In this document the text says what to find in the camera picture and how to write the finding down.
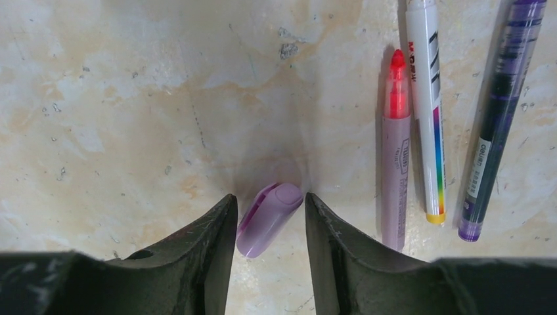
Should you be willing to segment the dark purple gel pen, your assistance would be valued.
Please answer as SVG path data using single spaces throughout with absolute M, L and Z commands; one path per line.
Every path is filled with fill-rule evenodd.
M 479 240 L 547 4 L 506 4 L 507 15 L 493 50 L 488 93 L 481 103 L 483 113 L 458 224 L 458 236 L 466 242 Z

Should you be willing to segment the purple highlighter cap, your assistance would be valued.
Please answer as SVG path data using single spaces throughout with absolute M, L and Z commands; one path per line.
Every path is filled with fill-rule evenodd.
M 260 256 L 302 202 L 302 191 L 294 184 L 276 182 L 262 188 L 238 225 L 238 251 L 251 259 Z

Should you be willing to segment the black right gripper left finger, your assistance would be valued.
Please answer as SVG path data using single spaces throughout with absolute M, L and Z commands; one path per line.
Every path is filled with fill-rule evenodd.
M 2 314 L 224 314 L 238 204 L 207 213 L 126 259 L 77 251 L 1 254 Z

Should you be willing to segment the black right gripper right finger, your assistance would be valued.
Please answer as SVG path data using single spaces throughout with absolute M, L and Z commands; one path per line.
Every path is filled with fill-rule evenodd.
M 317 314 L 555 314 L 554 259 L 425 262 L 390 249 L 305 197 Z

